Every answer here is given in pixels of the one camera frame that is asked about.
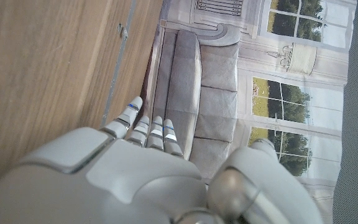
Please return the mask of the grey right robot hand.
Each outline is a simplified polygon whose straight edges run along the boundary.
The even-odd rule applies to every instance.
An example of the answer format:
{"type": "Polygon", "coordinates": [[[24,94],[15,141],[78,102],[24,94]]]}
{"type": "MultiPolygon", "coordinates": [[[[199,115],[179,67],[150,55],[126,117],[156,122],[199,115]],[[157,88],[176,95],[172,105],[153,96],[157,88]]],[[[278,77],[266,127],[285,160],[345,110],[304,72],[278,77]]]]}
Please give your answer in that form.
{"type": "Polygon", "coordinates": [[[206,183],[169,119],[134,98],[101,129],[74,129],[0,179],[0,223],[321,223],[273,144],[236,149],[206,183]]]}

